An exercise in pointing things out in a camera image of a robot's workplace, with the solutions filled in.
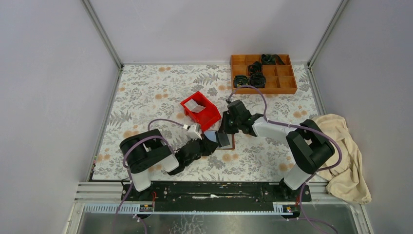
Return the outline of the red plastic bin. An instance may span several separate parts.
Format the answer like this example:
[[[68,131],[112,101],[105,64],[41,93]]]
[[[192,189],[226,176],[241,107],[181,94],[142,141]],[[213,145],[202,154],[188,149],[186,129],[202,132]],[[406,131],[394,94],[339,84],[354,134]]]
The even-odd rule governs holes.
[[[198,104],[205,107],[205,109],[199,113],[193,113],[188,110],[185,103],[193,99]],[[209,130],[215,123],[222,119],[218,108],[200,91],[195,92],[188,98],[180,102],[184,109],[184,114],[189,116],[191,120],[201,125],[202,131]]]

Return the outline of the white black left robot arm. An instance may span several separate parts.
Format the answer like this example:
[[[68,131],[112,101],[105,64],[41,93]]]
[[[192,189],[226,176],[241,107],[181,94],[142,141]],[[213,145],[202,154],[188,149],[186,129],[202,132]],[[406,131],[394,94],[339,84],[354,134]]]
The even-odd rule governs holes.
[[[119,148],[123,154],[123,166],[128,170],[134,187],[132,194],[146,200],[151,194],[149,168],[160,164],[169,175],[182,172],[192,162],[213,154],[220,147],[217,138],[201,134],[174,150],[158,129],[124,139]]]

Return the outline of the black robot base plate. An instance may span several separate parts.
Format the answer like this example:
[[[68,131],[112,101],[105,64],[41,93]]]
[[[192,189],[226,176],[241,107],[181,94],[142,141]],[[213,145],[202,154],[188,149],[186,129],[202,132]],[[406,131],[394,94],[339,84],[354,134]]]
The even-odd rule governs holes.
[[[154,181],[141,192],[129,188],[122,184],[122,199],[148,202],[156,212],[273,212],[274,204],[312,200],[308,186],[301,192],[269,182]]]

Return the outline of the brown leather card holder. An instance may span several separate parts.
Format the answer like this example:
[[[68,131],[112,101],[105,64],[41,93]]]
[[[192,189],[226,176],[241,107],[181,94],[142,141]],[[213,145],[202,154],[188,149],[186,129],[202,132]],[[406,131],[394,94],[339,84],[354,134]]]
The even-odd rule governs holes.
[[[217,150],[234,150],[235,149],[234,135],[225,134],[225,133],[213,131],[213,130],[205,131],[204,135],[208,140],[211,140],[218,144]]]

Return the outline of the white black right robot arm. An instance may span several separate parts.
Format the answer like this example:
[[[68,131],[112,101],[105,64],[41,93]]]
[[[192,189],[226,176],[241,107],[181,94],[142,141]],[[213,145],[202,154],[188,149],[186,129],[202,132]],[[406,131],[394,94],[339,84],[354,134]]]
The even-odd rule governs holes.
[[[279,193],[287,201],[299,194],[305,183],[335,153],[335,148],[318,125],[307,119],[300,125],[275,124],[262,114],[251,114],[240,100],[229,101],[219,129],[225,134],[242,132],[253,137],[270,138],[289,146],[295,165],[280,181]]]

